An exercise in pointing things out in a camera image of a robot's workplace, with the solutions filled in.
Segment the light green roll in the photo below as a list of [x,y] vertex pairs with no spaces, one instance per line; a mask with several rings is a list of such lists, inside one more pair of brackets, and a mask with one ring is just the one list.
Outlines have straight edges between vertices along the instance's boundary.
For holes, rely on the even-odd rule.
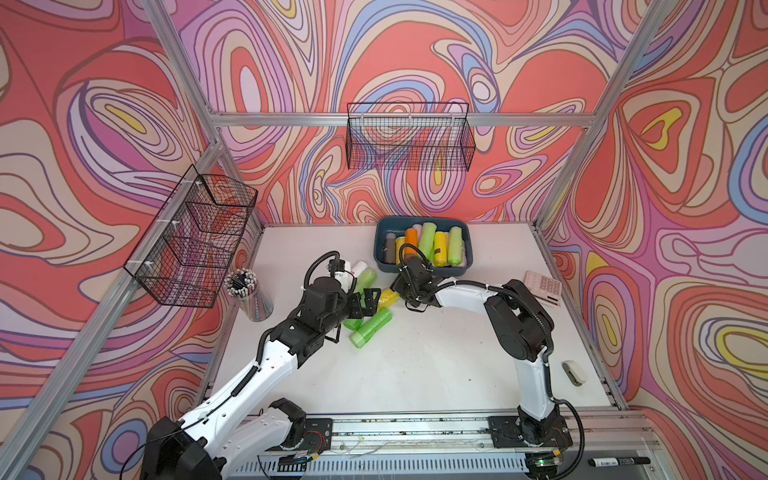
[[460,267],[464,260],[463,229],[453,226],[448,234],[447,260],[451,266]]

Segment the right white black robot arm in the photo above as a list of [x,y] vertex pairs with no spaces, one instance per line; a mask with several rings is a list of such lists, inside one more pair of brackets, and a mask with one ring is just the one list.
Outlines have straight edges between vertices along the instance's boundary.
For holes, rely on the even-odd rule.
[[391,289],[417,311],[434,306],[485,315],[499,345],[514,359],[520,391],[518,436],[529,446],[550,441],[560,449],[573,445],[560,412],[562,406],[572,405],[552,391],[549,357],[554,352],[554,322],[521,281],[496,286],[439,277],[421,258],[411,256],[399,267]]

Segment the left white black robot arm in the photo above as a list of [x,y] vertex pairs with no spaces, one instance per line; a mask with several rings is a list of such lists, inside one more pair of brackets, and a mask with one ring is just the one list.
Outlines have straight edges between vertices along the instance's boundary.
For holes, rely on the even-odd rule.
[[208,400],[181,419],[160,419],[144,445],[142,479],[226,479],[246,462],[277,447],[300,445],[306,414],[285,398],[256,419],[246,418],[296,372],[348,319],[378,311],[381,291],[359,290],[348,272],[321,276],[303,287],[287,318],[266,330],[255,358]]

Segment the teal plastic storage box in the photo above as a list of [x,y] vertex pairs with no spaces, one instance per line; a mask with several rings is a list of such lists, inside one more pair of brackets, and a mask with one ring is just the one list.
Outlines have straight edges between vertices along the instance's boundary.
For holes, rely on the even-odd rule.
[[385,273],[397,273],[398,266],[394,263],[387,263],[385,261],[385,247],[386,236],[390,233],[396,237],[404,236],[408,228],[415,224],[423,224],[424,222],[432,222],[437,225],[438,231],[449,232],[453,227],[460,227],[462,230],[463,251],[462,259],[459,266],[448,265],[446,267],[436,267],[435,273],[438,276],[454,276],[459,277],[466,273],[466,271],[473,265],[473,245],[471,241],[469,227],[466,223],[448,218],[431,218],[431,217],[409,217],[409,216],[387,216],[383,217],[376,226],[373,242],[373,258],[377,264],[379,270]]

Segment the orange trash bag roll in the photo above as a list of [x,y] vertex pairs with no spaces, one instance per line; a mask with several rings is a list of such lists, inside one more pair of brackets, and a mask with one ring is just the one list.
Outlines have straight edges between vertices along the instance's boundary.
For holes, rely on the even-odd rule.
[[418,246],[419,230],[417,228],[411,227],[405,232],[402,256],[404,258],[409,258],[410,256],[417,255]]

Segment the grey trash bag roll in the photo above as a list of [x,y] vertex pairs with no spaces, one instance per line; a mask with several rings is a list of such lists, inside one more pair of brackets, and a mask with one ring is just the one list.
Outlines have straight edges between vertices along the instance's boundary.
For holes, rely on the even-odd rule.
[[396,245],[397,235],[392,232],[387,233],[384,243],[384,262],[386,264],[394,265],[396,263]]

